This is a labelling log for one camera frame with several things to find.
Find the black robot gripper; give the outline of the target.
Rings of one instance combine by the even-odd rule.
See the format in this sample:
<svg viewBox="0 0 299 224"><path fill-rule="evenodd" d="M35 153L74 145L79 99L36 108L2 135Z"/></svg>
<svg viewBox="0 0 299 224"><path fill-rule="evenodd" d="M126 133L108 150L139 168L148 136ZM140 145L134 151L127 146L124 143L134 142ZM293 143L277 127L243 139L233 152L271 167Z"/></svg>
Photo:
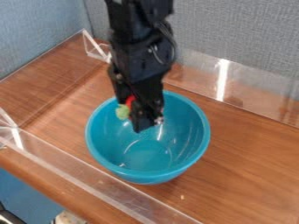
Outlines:
<svg viewBox="0 0 299 224"><path fill-rule="evenodd" d="M119 104L126 104L130 96L138 99L131 102L130 119L135 133L140 133L165 119L163 78L173 68L174 42L159 31L142 39L112 33L110 50L108 77L116 100Z"/></svg>

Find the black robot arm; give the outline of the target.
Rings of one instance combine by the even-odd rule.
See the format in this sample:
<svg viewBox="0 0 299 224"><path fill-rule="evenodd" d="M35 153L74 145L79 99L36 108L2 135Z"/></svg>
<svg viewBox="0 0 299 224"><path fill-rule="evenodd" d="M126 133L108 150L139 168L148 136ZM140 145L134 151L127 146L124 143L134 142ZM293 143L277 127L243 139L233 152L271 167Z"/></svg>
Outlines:
<svg viewBox="0 0 299 224"><path fill-rule="evenodd" d="M174 0L106 0L110 22L108 77L123 117L136 133L165 122L163 78L177 56L167 17Z"/></svg>

